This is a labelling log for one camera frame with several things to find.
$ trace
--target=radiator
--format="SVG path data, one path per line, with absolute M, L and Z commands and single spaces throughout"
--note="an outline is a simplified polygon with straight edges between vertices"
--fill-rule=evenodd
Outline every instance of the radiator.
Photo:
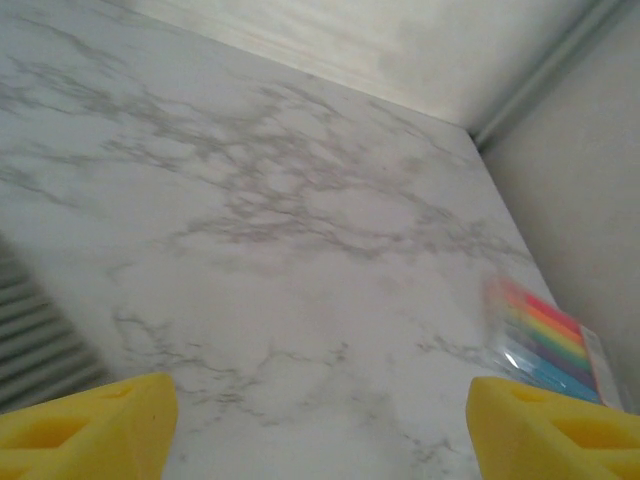
M 0 241 L 0 413 L 106 380 L 99 357 Z

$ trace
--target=plastic packaging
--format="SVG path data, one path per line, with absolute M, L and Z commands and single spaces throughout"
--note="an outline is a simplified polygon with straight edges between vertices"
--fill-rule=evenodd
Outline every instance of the plastic packaging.
M 487 278 L 483 288 L 486 346 L 512 376 L 530 385 L 630 411 L 595 333 L 504 275 Z

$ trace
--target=white marble countertop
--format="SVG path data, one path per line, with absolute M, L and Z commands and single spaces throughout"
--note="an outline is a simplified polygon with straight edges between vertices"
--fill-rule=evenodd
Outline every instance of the white marble countertop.
M 477 479 L 479 280 L 548 292 L 461 129 L 96 0 L 0 5 L 0 225 L 166 479 Z

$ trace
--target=gray marble veining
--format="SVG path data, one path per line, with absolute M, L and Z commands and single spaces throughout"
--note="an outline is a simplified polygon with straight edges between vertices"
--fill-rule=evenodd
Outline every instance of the gray marble veining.
M 548 295 L 461 129 L 99 1 L 0 6 L 0 222 L 165 478 L 459 478 L 479 281 Z

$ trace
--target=white wall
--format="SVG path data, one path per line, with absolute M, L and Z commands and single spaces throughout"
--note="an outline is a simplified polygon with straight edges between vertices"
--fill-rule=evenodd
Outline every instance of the white wall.
M 485 160 L 558 303 L 640 398 L 640 7 Z
M 469 127 L 587 0 L 108 0 Z

